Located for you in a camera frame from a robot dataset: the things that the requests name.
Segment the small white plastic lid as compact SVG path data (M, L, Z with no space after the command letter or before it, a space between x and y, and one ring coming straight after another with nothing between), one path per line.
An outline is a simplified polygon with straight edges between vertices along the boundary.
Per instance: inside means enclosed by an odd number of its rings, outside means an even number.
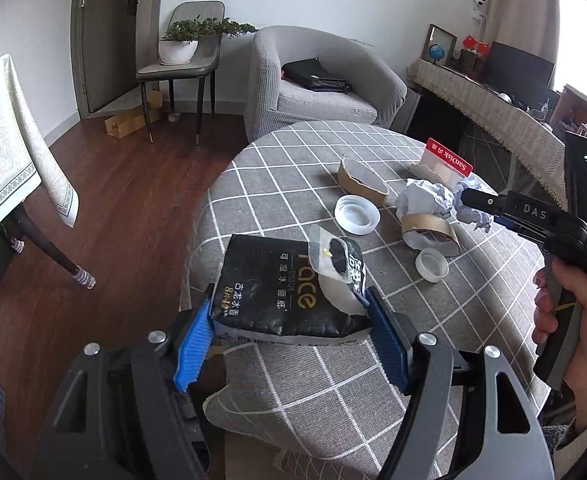
M443 281L450 271L446 258L433 248L425 248L417 255L415 267L420 276L432 284Z

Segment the grey door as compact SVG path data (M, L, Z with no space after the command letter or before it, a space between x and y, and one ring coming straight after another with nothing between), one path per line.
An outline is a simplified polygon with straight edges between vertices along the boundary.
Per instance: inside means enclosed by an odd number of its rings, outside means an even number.
M72 0L71 60L80 117L103 111L137 86L138 0Z

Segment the white paper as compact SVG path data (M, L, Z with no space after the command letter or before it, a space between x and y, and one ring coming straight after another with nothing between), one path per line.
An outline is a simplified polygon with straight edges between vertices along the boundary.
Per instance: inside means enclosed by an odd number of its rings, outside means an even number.
M441 219L454 216L461 223L473 224L477 230L489 232L494 217L463 204L461 193L467 188L492 196L497 195L491 186L475 174L460 180L453 191L442 183L407 179L395 201L397 218L402 219L406 214L432 214Z

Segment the white patterned dining tablecloth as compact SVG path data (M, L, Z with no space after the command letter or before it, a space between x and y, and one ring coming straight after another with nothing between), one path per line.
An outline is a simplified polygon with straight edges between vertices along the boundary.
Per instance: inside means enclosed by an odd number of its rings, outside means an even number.
M64 224L76 222L76 189L51 154L22 92L12 58L0 57L0 222L43 185Z

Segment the grey checked round tablecloth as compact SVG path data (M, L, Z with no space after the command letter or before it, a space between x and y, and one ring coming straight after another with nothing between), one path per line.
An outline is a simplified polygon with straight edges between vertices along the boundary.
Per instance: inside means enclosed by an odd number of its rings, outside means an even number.
M244 148L205 193L191 237L180 305L197 306L217 276L231 235L306 240L312 226L338 232L340 162L363 162L397 191L423 144L353 122L300 122ZM501 226L455 223L461 253L441 283L423 281L399 219L383 208L359 239L366 281L420 330L464 350L499 348L540 410L547 387L533 374L535 245ZM214 425L240 440L228 468L246 479L371 479L408 401L392 387L370 342L354 346L228 344L225 386L206 400Z

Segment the grey dining chair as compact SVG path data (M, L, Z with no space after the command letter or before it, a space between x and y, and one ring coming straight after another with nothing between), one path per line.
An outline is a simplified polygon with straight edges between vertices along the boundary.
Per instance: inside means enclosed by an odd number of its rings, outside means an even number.
M204 89L210 85L210 110L215 116L216 70L220 64L220 35L201 36L197 40L174 41L160 39L158 44L158 61L137 70L136 79L139 84L144 115L144 128L150 142L153 142L150 122L150 105L147 101L147 82L166 81L170 93L171 112L175 112L175 80L194 79L198 81L196 105L196 144L200 144Z

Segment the red white sandisk package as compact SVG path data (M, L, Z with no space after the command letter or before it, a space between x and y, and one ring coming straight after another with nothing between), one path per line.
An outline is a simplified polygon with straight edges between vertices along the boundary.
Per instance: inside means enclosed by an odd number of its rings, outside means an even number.
M432 138L425 144L420 161L411 167L417 178L443 184L450 191L454 191L461 180L468 178L472 170L470 162Z

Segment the black tissue pack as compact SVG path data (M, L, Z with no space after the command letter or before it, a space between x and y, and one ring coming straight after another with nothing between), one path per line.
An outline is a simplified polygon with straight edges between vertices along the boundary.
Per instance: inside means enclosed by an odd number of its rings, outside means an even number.
M236 234L210 318L217 336L274 344L357 344L371 332L356 240L314 228L307 242Z

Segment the large white plastic lid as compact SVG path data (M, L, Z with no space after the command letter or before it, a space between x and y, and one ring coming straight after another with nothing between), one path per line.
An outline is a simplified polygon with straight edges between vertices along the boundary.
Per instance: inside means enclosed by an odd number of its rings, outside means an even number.
M371 234L380 222L379 208L367 198L343 195L333 211L336 222L344 231L356 236Z

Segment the cardboard tape roll core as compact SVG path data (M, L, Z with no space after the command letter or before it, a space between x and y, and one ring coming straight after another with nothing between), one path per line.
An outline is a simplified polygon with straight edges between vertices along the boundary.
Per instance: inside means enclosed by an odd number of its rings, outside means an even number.
M454 258L461 254L461 244L455 231L442 218L433 214L405 214L401 225L405 244L416 252L432 248L445 258Z

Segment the black monitor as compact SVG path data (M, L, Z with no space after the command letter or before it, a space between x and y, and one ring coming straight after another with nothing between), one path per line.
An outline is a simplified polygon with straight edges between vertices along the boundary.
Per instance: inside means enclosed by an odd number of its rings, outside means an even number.
M528 107L539 107L546 102L554 68L555 64L545 58L494 41L480 82Z

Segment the cardboard box on floor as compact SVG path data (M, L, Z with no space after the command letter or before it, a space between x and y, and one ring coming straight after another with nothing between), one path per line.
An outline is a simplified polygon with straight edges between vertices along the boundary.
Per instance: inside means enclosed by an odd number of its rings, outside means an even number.
M147 92L147 107L149 120L153 124L159 122L164 116L163 93L161 91L149 90ZM104 121L108 136L115 139L123 139L138 130L146 129L147 122L144 118L144 107L138 105L131 110L110 117Z

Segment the black dining table leg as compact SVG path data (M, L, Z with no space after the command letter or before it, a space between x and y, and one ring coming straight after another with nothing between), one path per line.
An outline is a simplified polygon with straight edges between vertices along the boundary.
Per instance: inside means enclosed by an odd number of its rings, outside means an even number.
M38 249L44 252L49 258L62 266L72 275L78 284L92 290L96 286L96 279L81 266L74 263L64 252L62 252L46 235L36 226L30 218L25 207L20 204L10 212L9 218L18 226L18 229Z

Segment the beige sideboard cloth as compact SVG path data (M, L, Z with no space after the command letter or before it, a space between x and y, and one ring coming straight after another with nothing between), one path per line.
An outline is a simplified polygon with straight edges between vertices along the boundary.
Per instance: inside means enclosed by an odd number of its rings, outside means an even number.
M407 75L414 84L434 93L487 130L516 156L559 206L567 206L565 146L554 133L496 93L453 70L417 60L409 65Z

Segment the white potted plant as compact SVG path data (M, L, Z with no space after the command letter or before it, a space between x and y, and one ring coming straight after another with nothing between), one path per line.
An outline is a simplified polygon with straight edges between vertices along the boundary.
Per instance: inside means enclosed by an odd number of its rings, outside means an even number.
M167 26L159 42L159 60L162 65L189 64L196 53L199 40L208 36L238 37L254 34L258 29L249 23L230 18L194 18L175 21Z

